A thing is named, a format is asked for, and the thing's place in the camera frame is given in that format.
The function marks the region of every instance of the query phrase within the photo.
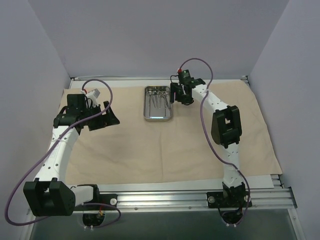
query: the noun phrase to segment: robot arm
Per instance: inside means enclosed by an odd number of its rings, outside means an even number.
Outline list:
[[[206,93],[206,83],[198,78],[190,76],[189,70],[178,71],[179,83],[170,84],[170,102],[181,102],[190,105],[194,99],[201,102]],[[239,109],[236,106],[228,106],[215,94],[208,90],[208,96],[203,106],[212,114],[211,136],[219,148],[223,149],[221,158],[234,164],[239,169],[238,146],[242,134]],[[243,180],[238,171],[232,165],[223,165],[223,184],[227,188],[236,188],[243,185]]]
[[[197,100],[198,102],[201,102],[203,98],[205,97],[207,90],[207,86],[204,84],[197,85],[195,88],[192,89],[192,97],[193,99]],[[209,91],[209,94],[207,98],[205,99],[203,103],[203,107],[212,115],[218,111],[221,112],[223,110],[228,109],[228,105],[221,101],[213,92]],[[218,139],[216,135],[216,129],[211,130],[211,135],[215,136],[216,139]],[[231,143],[227,145],[226,147],[223,146],[220,142],[218,145],[219,148],[223,149],[221,158],[225,160],[226,162],[234,164],[238,169],[240,169],[239,166],[239,154],[238,154],[238,148],[239,144],[236,142]],[[238,171],[231,165],[223,164],[223,183],[228,187],[238,187],[242,184],[243,180],[242,177],[239,175]]]
[[[26,200],[36,217],[70,216],[76,206],[97,200],[95,198],[99,195],[99,189],[96,185],[88,184],[71,188],[65,185],[69,158],[84,126],[88,126],[92,131],[117,125],[120,123],[119,120],[109,108],[105,114],[71,128],[62,139],[58,137],[73,123],[101,112],[100,105],[97,104],[98,96],[97,89],[86,95],[68,94],[67,106],[63,107],[54,119],[49,148],[56,144],[56,141],[58,143],[44,160],[34,180],[27,181],[23,187]],[[106,108],[109,102],[105,101],[103,104]]]

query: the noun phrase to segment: purple wire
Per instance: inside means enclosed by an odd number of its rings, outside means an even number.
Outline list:
[[[117,207],[109,205],[109,204],[105,204],[105,203],[84,203],[81,206],[103,206],[103,207],[111,208],[113,210],[118,211],[119,215],[118,215],[118,217],[116,219],[114,219],[114,220],[112,220],[110,222],[107,222],[106,224],[100,225],[100,226],[94,226],[93,227],[94,229],[99,229],[99,228],[103,228],[103,227],[109,226],[111,224],[114,224],[115,222],[119,221],[119,219],[121,218],[121,211]]]
[[[92,115],[92,116],[89,116],[89,117],[86,117],[82,120],[79,120],[73,124],[71,124],[58,138],[57,140],[54,142],[54,144],[52,145],[52,147],[50,147],[50,149],[46,152],[46,154],[39,160],[37,161],[24,175],[23,177],[18,181],[18,183],[15,185],[15,187],[13,188],[6,204],[5,204],[5,208],[4,208],[4,218],[5,220],[7,221],[7,223],[13,225],[13,226],[26,226],[26,225],[30,225],[30,224],[34,224],[34,223],[37,223],[41,220],[44,220],[46,218],[48,218],[48,216],[45,216],[45,217],[41,217],[41,218],[38,218],[38,219],[35,219],[33,221],[28,221],[28,222],[14,222],[14,221],[11,221],[10,218],[9,218],[9,206],[10,206],[10,203],[12,201],[12,198],[14,197],[16,191],[18,190],[19,186],[23,183],[23,181],[27,178],[27,176],[38,166],[40,165],[48,156],[49,154],[55,149],[55,147],[58,145],[58,143],[60,142],[60,140],[64,137],[64,135],[66,135],[66,133],[74,128],[76,125],[78,124],[81,124],[83,122],[86,122],[88,120],[91,120],[95,117],[98,117],[99,115],[103,114],[104,112],[106,112],[110,106],[111,106],[111,103],[112,103],[112,100],[113,100],[113,93],[112,93],[112,90],[110,88],[110,86],[105,83],[104,81],[100,80],[100,79],[90,79],[90,80],[87,80],[83,85],[82,85],[82,90],[84,89],[85,85],[89,82],[92,82],[92,81],[98,81],[100,83],[103,83],[110,91],[110,101],[109,101],[109,104],[108,106],[106,106],[106,108],[104,110],[102,110],[101,112],[95,114],[95,115]]]
[[[212,68],[210,67],[210,65],[209,65],[205,60],[202,60],[201,58],[197,58],[197,57],[192,57],[192,58],[186,60],[184,63],[181,64],[180,69],[182,69],[182,67],[183,67],[187,62],[189,62],[189,61],[191,61],[191,60],[201,61],[201,62],[203,62],[205,65],[207,65],[208,68],[210,69],[211,79],[210,79],[209,83],[208,83],[207,86],[206,86],[206,89],[208,90],[209,87],[210,87],[210,84],[212,83],[212,81],[213,81],[213,79],[214,79],[214,71],[212,70]],[[220,162],[222,162],[223,164],[230,165],[230,166],[234,167],[235,170],[241,175],[241,177],[242,177],[243,180],[245,181],[245,184],[246,184],[247,189],[248,189],[248,201],[246,202],[245,210],[244,210],[243,215],[242,215],[242,217],[240,218],[240,220],[239,220],[237,223],[235,223],[235,225],[239,225],[239,224],[243,221],[243,219],[244,219],[244,217],[245,217],[245,215],[247,214],[247,211],[248,211],[248,207],[249,207],[249,204],[250,204],[250,193],[251,193],[251,192],[250,192],[250,187],[249,187],[249,183],[248,183],[246,177],[245,177],[245,176],[243,175],[243,173],[237,168],[237,166],[234,165],[234,164],[231,163],[231,162],[227,162],[227,161],[223,160],[223,159],[218,155],[218,153],[216,152],[214,146],[212,145],[212,143],[211,143],[211,141],[210,141],[209,135],[208,135],[208,133],[207,133],[207,128],[206,128],[205,120],[204,120],[204,113],[203,113],[203,111],[204,111],[204,103],[205,103],[205,100],[206,100],[206,98],[208,97],[208,95],[209,95],[209,92],[206,91],[206,94],[205,94],[205,96],[204,96],[204,98],[202,99],[201,104],[200,104],[200,119],[201,119],[201,125],[202,125],[202,128],[203,128],[203,131],[204,131],[205,139],[206,139],[206,141],[208,142],[209,147],[210,147],[210,149],[212,150],[213,154],[216,156],[216,158],[217,158]]]

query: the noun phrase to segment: purple cable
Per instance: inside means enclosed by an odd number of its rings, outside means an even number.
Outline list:
[[[86,122],[86,121],[88,121],[88,120],[91,120],[91,119],[93,119],[93,118],[95,118],[95,117],[98,117],[99,115],[103,114],[104,112],[106,112],[106,111],[110,108],[111,103],[112,103],[112,100],[113,100],[113,93],[112,93],[112,90],[111,90],[110,86],[109,86],[107,83],[105,83],[104,81],[102,81],[102,80],[100,80],[100,79],[90,79],[90,80],[87,80],[87,81],[82,85],[82,90],[84,89],[84,87],[85,87],[85,85],[86,85],[87,83],[92,82],[92,81],[98,81],[98,82],[100,82],[100,83],[103,83],[103,84],[109,89],[109,91],[110,91],[110,101],[109,101],[108,106],[107,106],[104,110],[102,110],[101,112],[99,112],[99,113],[97,113],[97,114],[95,114],[95,115],[86,117],[86,118],[84,118],[84,119],[82,119],[82,120],[80,120],[80,121],[77,121],[77,122],[71,124],[71,125],[57,138],[57,140],[54,142],[54,144],[52,145],[52,147],[50,147],[50,149],[46,152],[46,154],[45,154],[39,161],[37,161],[37,162],[23,175],[23,177],[18,181],[18,183],[17,183],[17,184],[15,185],[15,187],[13,188],[13,190],[12,190],[12,192],[11,192],[11,194],[10,194],[10,196],[9,196],[6,204],[5,204],[5,208],[4,208],[4,218],[5,218],[5,220],[6,220],[9,224],[11,224],[11,225],[13,225],[13,226],[25,226],[25,225],[37,223],[37,222],[39,222],[39,221],[41,221],[41,220],[44,220],[44,219],[48,218],[48,216],[45,216],[45,217],[41,217],[41,218],[35,219],[35,220],[33,220],[33,221],[28,221],[28,222],[14,222],[14,221],[11,221],[10,218],[9,218],[9,206],[10,206],[10,203],[11,203],[11,201],[12,201],[12,198],[14,197],[14,195],[15,195],[16,191],[18,190],[19,186],[23,183],[23,181],[27,178],[27,176],[28,176],[38,165],[40,165],[40,164],[49,156],[49,154],[55,149],[55,147],[58,145],[58,143],[60,142],[60,140],[64,137],[64,135],[66,135],[66,133],[67,133],[70,129],[74,128],[74,127],[75,127],[76,125],[78,125],[78,124],[81,124],[81,123]]]
[[[192,58],[186,60],[184,63],[181,64],[180,69],[182,69],[182,67],[183,67],[187,62],[189,62],[189,61],[191,61],[191,60],[199,60],[199,61],[203,62],[205,65],[207,65],[208,68],[210,69],[211,79],[210,79],[209,83],[208,83],[207,86],[206,86],[206,89],[208,90],[209,87],[210,87],[210,84],[212,83],[212,81],[213,81],[213,79],[214,79],[214,71],[212,70],[212,68],[210,67],[210,65],[209,65],[206,61],[202,60],[201,58],[197,58],[197,57],[192,57]],[[244,212],[243,212],[243,215],[242,215],[241,219],[240,219],[237,223],[235,223],[235,225],[239,225],[239,224],[243,221],[243,219],[244,219],[244,217],[245,217],[245,215],[247,214],[247,211],[248,211],[248,207],[249,207],[249,203],[250,203],[250,187],[249,187],[249,183],[248,183],[246,177],[245,177],[245,176],[243,175],[243,173],[237,168],[237,166],[234,165],[233,163],[224,161],[224,160],[218,155],[218,153],[216,152],[214,146],[212,145],[212,143],[211,143],[211,141],[210,141],[209,135],[208,135],[208,133],[207,133],[207,128],[206,128],[205,120],[204,120],[204,113],[203,113],[203,111],[204,111],[204,102],[205,102],[206,98],[208,97],[208,95],[209,95],[209,92],[206,91],[206,94],[205,94],[205,96],[204,96],[204,98],[202,99],[201,104],[200,104],[200,119],[201,119],[201,124],[202,124],[203,131],[204,131],[205,139],[206,139],[206,141],[208,142],[209,147],[211,148],[211,150],[212,150],[213,154],[216,156],[216,158],[217,158],[220,162],[222,162],[223,164],[233,166],[233,167],[235,168],[235,170],[237,170],[237,172],[241,175],[241,177],[242,177],[243,180],[245,181],[245,184],[246,184],[247,189],[248,189],[248,201],[246,202],[245,210],[244,210]]]
[[[94,226],[93,227],[94,229],[99,229],[99,228],[103,228],[103,227],[109,226],[111,224],[114,224],[115,222],[119,221],[119,219],[121,218],[120,210],[117,207],[109,205],[109,204],[104,204],[104,203],[84,203],[83,205],[80,205],[80,206],[103,206],[103,207],[110,208],[110,209],[118,211],[119,215],[118,215],[118,217],[116,219],[114,219],[114,220],[112,220],[110,222],[107,222],[106,224],[100,225],[100,226]]]

